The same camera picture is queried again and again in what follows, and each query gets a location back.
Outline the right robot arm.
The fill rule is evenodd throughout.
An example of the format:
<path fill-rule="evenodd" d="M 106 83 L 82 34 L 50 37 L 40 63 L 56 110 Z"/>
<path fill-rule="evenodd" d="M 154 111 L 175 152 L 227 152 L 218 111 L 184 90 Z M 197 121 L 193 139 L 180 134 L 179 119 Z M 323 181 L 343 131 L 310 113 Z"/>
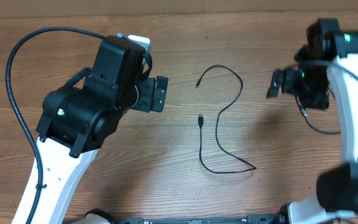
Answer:
<path fill-rule="evenodd" d="M 269 98 L 288 93 L 303 109 L 325 110 L 334 95 L 341 128 L 341 165 L 321 174 L 313 195 L 284 205 L 277 223 L 329 223 L 358 215 L 358 30 L 319 19 L 306 31 L 297 65 L 276 70 Z"/>

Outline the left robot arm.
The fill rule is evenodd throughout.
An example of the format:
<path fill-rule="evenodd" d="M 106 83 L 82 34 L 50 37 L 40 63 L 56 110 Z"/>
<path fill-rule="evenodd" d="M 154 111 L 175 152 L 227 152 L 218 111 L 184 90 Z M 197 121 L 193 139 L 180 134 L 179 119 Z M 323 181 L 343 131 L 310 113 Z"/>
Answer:
<path fill-rule="evenodd" d="M 80 70 L 42 104 L 35 161 L 14 223 L 61 223 L 88 166 L 129 111 L 161 112 L 168 78 L 150 77 L 151 41 L 111 35 L 92 67 Z"/>

